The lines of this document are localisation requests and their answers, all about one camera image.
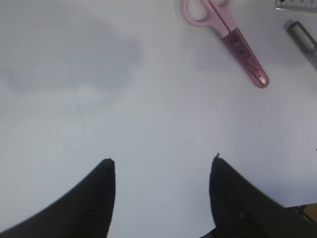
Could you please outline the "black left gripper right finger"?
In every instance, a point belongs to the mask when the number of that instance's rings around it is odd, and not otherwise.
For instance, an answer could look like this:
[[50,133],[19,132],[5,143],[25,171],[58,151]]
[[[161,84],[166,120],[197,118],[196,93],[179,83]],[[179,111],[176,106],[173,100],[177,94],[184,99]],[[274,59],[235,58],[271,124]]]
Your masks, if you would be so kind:
[[287,209],[241,176],[224,159],[212,161],[209,194],[212,238],[315,238],[317,224]]

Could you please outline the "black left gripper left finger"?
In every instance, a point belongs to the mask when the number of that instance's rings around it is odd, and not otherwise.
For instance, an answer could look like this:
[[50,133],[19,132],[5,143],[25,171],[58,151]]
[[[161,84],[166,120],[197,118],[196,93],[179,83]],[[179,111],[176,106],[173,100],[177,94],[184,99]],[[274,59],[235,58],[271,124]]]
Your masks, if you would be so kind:
[[2,238],[105,238],[115,202],[115,163],[102,160],[56,202],[1,232]]

